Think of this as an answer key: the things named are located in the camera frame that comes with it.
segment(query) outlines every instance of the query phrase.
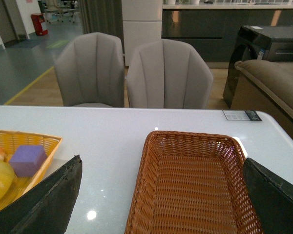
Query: black appliance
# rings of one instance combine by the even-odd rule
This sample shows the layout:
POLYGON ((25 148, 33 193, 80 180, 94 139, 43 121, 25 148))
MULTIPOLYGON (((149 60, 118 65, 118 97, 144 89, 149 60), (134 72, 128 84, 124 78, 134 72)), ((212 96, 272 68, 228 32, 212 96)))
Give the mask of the black appliance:
POLYGON ((231 107, 240 74, 234 64, 237 61, 251 59, 293 61, 293 26, 242 26, 240 28, 229 61, 223 93, 223 98, 229 107, 231 107))

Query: kitchen counter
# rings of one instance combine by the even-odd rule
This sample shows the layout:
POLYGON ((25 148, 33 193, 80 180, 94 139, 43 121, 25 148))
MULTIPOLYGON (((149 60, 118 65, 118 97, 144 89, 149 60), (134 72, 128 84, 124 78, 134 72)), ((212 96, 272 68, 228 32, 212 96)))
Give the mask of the kitchen counter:
POLYGON ((263 2, 256 2, 256 3, 244 3, 244 2, 214 2, 213 4, 206 4, 206 3, 199 3, 198 5, 194 4, 179 4, 176 3, 175 5, 163 4, 163 10, 215 10, 215 9, 230 9, 230 10, 267 10, 267 9, 275 9, 275 10, 282 10, 282 9, 293 9, 293 2, 282 2, 282 3, 270 3, 264 4, 263 2))

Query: brown wicker basket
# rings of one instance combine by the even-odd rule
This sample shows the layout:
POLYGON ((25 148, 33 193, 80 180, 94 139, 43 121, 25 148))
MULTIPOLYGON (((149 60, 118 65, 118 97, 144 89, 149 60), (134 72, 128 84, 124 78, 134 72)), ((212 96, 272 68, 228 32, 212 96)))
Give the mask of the brown wicker basket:
POLYGON ((263 233, 244 183, 244 161, 229 136, 151 132, 125 233, 263 233))

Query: fire extinguisher box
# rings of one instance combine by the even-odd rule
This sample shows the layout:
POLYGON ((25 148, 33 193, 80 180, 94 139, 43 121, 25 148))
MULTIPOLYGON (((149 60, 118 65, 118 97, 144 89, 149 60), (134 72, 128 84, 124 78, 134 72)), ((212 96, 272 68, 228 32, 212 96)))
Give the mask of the fire extinguisher box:
POLYGON ((31 20, 33 21, 34 28, 38 36, 48 34, 47 24, 44 20, 43 14, 34 13, 31 15, 31 20))

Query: yellow wicker basket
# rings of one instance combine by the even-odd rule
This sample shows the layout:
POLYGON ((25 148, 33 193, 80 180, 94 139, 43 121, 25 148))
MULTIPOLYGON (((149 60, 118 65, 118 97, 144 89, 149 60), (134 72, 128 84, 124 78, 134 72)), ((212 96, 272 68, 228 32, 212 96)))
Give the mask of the yellow wicker basket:
POLYGON ((42 145, 47 154, 47 159, 33 177, 14 177, 8 192, 0 200, 0 210, 28 192, 43 179, 61 141, 62 138, 57 136, 0 130, 0 147, 4 148, 8 154, 7 162, 20 145, 42 145))

